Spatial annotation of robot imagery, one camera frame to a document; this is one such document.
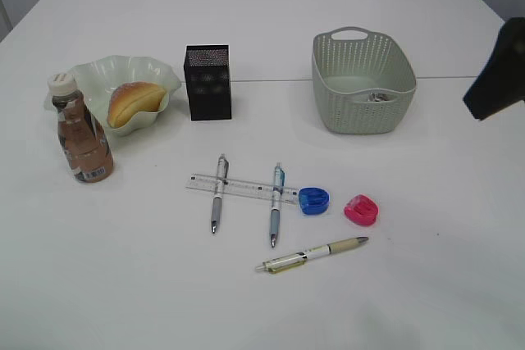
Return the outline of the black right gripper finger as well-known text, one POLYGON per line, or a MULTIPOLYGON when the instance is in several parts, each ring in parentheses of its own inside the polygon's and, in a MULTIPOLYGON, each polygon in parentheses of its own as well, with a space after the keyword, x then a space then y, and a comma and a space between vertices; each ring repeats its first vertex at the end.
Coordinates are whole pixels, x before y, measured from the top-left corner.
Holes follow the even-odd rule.
POLYGON ((494 49, 480 75, 463 96, 477 120, 485 120, 524 100, 524 18, 501 27, 494 49))

